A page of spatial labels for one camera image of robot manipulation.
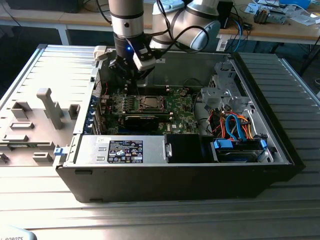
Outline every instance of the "electronic component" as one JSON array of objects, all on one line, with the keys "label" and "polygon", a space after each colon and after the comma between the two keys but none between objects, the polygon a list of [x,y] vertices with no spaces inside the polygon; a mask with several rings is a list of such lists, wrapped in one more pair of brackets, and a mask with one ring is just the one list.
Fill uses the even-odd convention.
[{"label": "electronic component", "polygon": [[247,31],[251,31],[251,30],[252,30],[252,24],[247,23],[247,22],[244,22],[244,23],[242,24],[242,29],[243,29],[243,30],[247,30]]},{"label": "electronic component", "polygon": [[274,24],[284,24],[287,17],[286,14],[278,9],[269,9],[265,6],[259,6],[256,11],[253,20],[256,24],[266,24],[266,23],[274,23]]},{"label": "electronic component", "polygon": [[124,127],[130,131],[156,131],[159,127],[159,118],[156,116],[126,116]]},{"label": "electronic component", "polygon": [[167,113],[166,99],[163,96],[127,96],[124,109],[126,114]]},{"label": "electronic component", "polygon": [[267,151],[267,143],[262,139],[243,141],[231,141],[216,139],[210,143],[213,159],[219,163],[261,163],[273,162],[271,155],[263,153]]},{"label": "electronic component", "polygon": [[232,0],[221,0],[216,7],[217,11],[219,12],[218,20],[221,24],[221,29],[227,28],[227,23],[229,20],[229,16],[231,13],[231,9],[234,3]]}]

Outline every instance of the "wire bundle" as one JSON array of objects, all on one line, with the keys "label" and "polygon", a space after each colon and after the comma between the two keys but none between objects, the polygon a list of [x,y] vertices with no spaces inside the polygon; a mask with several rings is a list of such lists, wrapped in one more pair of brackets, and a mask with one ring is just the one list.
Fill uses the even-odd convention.
[{"label": "wire bundle", "polygon": [[[208,120],[212,118],[213,114],[214,113],[212,112]],[[230,121],[235,122],[235,126],[231,131],[229,130]],[[239,121],[241,128],[237,127],[237,121]],[[232,111],[223,111],[220,115],[219,125],[212,131],[212,135],[217,138],[221,137],[223,139],[237,141],[237,138],[234,135],[235,130],[237,130],[239,137],[243,135],[243,133],[240,132],[243,130],[246,139],[254,139],[251,134],[251,124],[243,115],[239,115]]]},{"label": "wire bundle", "polygon": [[[232,16],[230,16],[230,19],[235,23],[236,28],[238,30],[237,34],[234,36],[233,40],[231,41],[231,43],[228,45],[228,47],[225,49],[225,51],[228,51],[229,49],[231,49],[231,52],[236,52],[240,47],[244,46],[246,47],[247,43],[248,43],[248,37],[251,34],[251,31],[248,31],[247,29],[246,31],[246,37],[244,39],[241,39],[241,37],[244,35],[244,29],[243,29],[243,25],[244,25],[244,21],[243,19],[239,16],[238,10],[236,9],[235,6],[232,6],[235,10],[235,13],[231,12],[232,15],[235,15],[237,17],[237,20],[234,19]],[[239,35],[239,39],[236,43],[236,47],[233,50],[234,47],[234,42],[237,38],[237,36]]]}]

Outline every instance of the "power supply label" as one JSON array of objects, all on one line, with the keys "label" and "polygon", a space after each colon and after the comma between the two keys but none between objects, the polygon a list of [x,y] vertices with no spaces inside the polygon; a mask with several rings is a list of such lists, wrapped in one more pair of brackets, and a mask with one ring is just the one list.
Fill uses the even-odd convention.
[{"label": "power supply label", "polygon": [[144,162],[144,142],[110,141],[107,160],[110,164],[142,164]]}]

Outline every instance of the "white cable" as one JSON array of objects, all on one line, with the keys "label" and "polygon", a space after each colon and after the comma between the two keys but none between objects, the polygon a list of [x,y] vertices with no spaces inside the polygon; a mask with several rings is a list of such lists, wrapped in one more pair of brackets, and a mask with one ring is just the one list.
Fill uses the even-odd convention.
[{"label": "white cable", "polygon": [[318,87],[320,87],[320,78],[316,78],[316,79],[314,80],[314,83],[315,83]]},{"label": "white cable", "polygon": [[302,9],[304,12],[306,12],[307,14],[311,15],[311,13],[308,12],[307,10],[305,10],[302,6],[299,6],[299,5],[297,5],[297,4],[286,4],[286,5],[298,7],[298,8],[300,8],[300,9]]},{"label": "white cable", "polygon": [[256,130],[256,126],[255,126],[255,122],[254,122],[254,120],[253,120],[253,118],[251,116],[251,112],[248,109],[245,109],[245,111],[248,113],[248,116],[250,118],[251,125],[253,127],[253,131],[254,131],[255,135],[258,135],[257,130]]},{"label": "white cable", "polygon": [[236,130],[236,127],[237,127],[237,125],[235,125],[235,126],[232,128],[232,130],[231,130],[231,133],[232,133],[232,134],[234,134],[234,131]]}]

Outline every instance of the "aluminum profile table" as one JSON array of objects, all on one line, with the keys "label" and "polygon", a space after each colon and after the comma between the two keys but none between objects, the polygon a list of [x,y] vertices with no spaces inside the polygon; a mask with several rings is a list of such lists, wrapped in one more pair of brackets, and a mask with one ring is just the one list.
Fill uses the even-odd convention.
[{"label": "aluminum profile table", "polygon": [[[56,47],[48,46],[55,48],[58,55],[66,54],[66,49]],[[80,48],[67,52],[75,54]],[[37,49],[35,55],[40,57],[44,52],[45,49]],[[36,56],[21,71],[0,106],[28,74],[28,66],[37,61]],[[285,61],[278,63],[289,69]],[[288,89],[302,88],[307,92],[295,73],[289,73],[296,82]],[[260,85],[268,98],[278,97],[272,95],[279,85]],[[80,203],[52,166],[0,167],[0,220],[33,231],[38,240],[319,239],[320,150],[316,146],[311,150],[308,146],[303,148],[306,168],[290,181],[272,185],[255,199]],[[316,155],[309,158],[308,151]]]}]

